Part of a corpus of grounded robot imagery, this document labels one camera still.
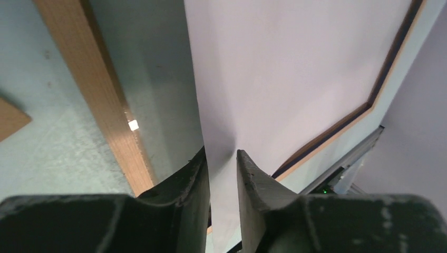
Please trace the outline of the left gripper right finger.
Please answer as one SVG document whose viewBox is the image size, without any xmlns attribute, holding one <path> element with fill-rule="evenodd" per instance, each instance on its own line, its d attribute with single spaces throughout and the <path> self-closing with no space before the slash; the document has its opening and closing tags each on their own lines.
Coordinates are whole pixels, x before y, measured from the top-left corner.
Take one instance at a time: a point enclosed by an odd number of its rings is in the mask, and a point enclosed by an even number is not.
<svg viewBox="0 0 447 253">
<path fill-rule="evenodd" d="M 297 194 L 237 151 L 243 252 L 446 252 L 446 222 L 412 194 Z"/>
</svg>

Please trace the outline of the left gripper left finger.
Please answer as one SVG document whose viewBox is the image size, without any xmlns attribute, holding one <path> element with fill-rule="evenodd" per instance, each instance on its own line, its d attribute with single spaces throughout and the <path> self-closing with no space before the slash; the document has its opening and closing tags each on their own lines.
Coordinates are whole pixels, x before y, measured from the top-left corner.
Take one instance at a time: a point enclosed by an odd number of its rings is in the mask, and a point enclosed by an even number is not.
<svg viewBox="0 0 447 253">
<path fill-rule="evenodd" d="M 1 202 L 1 252 L 204 252 L 205 150 L 137 197 L 22 195 Z"/>
</svg>

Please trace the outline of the landscape photo print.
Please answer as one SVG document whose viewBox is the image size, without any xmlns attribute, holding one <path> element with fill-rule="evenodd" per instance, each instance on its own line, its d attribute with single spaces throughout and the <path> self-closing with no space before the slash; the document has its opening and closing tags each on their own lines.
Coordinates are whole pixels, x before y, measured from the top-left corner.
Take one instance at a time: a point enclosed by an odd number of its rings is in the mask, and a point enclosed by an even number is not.
<svg viewBox="0 0 447 253">
<path fill-rule="evenodd" d="M 365 104 L 412 1 L 185 1 L 214 252 L 239 226 L 236 151 L 267 174 Z"/>
</svg>

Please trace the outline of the brown cardboard backing board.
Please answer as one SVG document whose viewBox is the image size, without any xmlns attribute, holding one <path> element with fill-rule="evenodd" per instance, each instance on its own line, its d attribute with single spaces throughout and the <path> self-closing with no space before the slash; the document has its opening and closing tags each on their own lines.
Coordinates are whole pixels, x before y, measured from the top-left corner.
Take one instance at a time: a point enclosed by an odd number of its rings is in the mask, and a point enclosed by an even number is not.
<svg viewBox="0 0 447 253">
<path fill-rule="evenodd" d="M 1 98 L 1 141 L 26 126 L 32 118 L 5 99 Z"/>
</svg>

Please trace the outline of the wooden picture frame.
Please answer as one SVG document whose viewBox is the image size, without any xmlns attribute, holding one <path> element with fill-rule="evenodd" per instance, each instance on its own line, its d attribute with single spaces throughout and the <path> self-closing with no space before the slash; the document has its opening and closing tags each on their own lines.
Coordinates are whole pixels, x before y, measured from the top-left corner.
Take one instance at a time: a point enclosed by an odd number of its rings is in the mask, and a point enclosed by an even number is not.
<svg viewBox="0 0 447 253">
<path fill-rule="evenodd" d="M 35 5 L 133 193 L 138 195 L 152 188 L 157 177 L 138 134 L 128 125 L 133 116 L 91 5 L 87 1 L 36 1 Z M 411 2 L 368 101 L 296 151 L 274 173 L 277 181 L 289 176 L 378 107 L 425 7 L 426 1 Z"/>
</svg>

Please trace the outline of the clear acrylic sheet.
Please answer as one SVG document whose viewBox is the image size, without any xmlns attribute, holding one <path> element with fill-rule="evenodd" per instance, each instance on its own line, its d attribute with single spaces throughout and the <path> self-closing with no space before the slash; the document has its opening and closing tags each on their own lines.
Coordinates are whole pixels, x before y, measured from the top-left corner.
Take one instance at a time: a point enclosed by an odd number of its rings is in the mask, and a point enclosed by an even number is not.
<svg viewBox="0 0 447 253">
<path fill-rule="evenodd" d="M 158 181 L 203 146 L 183 1 L 92 1 Z"/>
</svg>

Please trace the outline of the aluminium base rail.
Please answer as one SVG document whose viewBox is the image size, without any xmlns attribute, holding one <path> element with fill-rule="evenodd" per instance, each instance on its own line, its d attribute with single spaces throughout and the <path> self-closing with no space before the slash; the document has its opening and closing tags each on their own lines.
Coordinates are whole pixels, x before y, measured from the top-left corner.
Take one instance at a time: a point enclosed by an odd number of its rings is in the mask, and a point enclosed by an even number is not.
<svg viewBox="0 0 447 253">
<path fill-rule="evenodd" d="M 300 194 L 364 194 L 365 191 L 355 185 L 354 180 L 363 166 L 364 159 L 375 147 L 383 131 L 384 127 L 380 125 L 373 133 L 302 190 Z"/>
</svg>

